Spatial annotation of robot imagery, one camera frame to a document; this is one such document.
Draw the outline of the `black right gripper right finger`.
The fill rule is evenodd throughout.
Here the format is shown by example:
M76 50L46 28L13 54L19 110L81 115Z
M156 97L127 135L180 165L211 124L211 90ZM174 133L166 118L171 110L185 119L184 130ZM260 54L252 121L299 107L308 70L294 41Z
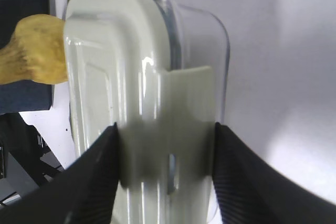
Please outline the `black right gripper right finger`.
M335 223L335 205L274 170L215 124L212 180L223 223Z

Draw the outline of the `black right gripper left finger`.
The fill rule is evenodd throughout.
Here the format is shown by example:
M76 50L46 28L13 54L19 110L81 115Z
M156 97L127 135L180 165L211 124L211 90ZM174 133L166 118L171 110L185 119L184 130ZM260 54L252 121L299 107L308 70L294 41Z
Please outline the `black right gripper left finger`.
M1 223L110 223L120 178L119 132L109 126L69 168L1 210Z

